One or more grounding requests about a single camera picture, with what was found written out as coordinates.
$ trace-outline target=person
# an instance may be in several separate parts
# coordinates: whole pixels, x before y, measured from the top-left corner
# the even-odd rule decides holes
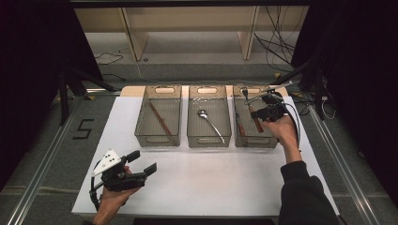
[[[340,224],[324,193],[321,181],[318,177],[310,176],[307,172],[306,163],[301,158],[297,135],[291,118],[286,115],[276,122],[267,120],[262,123],[262,126],[269,128],[272,135],[279,140],[283,146],[286,159],[286,165],[281,167],[284,185],[281,191],[282,206],[278,224]],[[111,192],[105,188],[102,192],[99,211],[93,222],[85,222],[84,224],[109,224],[118,209],[137,190],[138,188]]]

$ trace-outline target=hand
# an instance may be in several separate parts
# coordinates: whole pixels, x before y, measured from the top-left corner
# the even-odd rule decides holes
[[[264,121],[262,127],[269,128],[272,136],[281,140],[281,145],[288,141],[297,142],[296,131],[290,116],[283,116],[276,122]]]
[[[125,173],[131,173],[129,166],[124,167]],[[129,196],[137,192],[140,188],[123,190],[120,192],[109,191],[103,188],[102,197],[99,204],[99,211],[94,216],[93,223],[96,225],[109,224],[116,216],[120,207],[129,199]]]
[[[295,126],[292,119],[285,115],[276,122],[264,121],[262,127],[269,128],[272,136],[280,140],[286,156],[286,163],[301,160]]]

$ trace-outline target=black sleeve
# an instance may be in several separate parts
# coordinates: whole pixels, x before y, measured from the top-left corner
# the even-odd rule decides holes
[[[279,225],[340,224],[318,177],[307,172],[303,161],[281,167],[284,185]]]
[[[83,221],[82,225],[95,225],[95,224],[92,223],[91,221],[85,220]]]

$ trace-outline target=metal spoon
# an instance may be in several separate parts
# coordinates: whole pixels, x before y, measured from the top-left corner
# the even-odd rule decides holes
[[[218,134],[218,135],[220,136],[220,138],[222,139],[222,143],[225,143],[225,140],[223,139],[223,137],[222,137],[222,135],[220,134],[220,132],[219,132],[219,131],[217,130],[217,128],[214,127],[214,125],[208,120],[207,111],[206,111],[206,110],[199,110],[199,111],[198,111],[198,115],[199,115],[200,117],[206,119],[206,120],[209,122],[209,124],[214,128],[214,130],[216,130],[217,134]]]

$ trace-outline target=white table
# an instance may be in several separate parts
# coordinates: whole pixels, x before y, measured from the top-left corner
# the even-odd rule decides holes
[[[179,147],[141,147],[134,136],[141,97],[117,97],[103,130],[72,213],[90,216],[96,213],[90,201],[90,174],[109,148],[122,157],[134,150],[141,157],[130,169],[141,172],[154,162],[158,170],[148,177],[145,187],[132,195],[119,214],[132,217],[171,218],[250,218],[278,216],[281,207],[285,164],[282,147],[275,149],[235,147],[235,133],[228,148],[189,148],[187,139],[188,86],[183,86],[181,145]],[[232,96],[228,95],[231,122]],[[294,106],[290,97],[285,102]],[[336,214],[336,204],[315,159],[308,137],[300,123],[300,149],[310,175],[322,181]]]

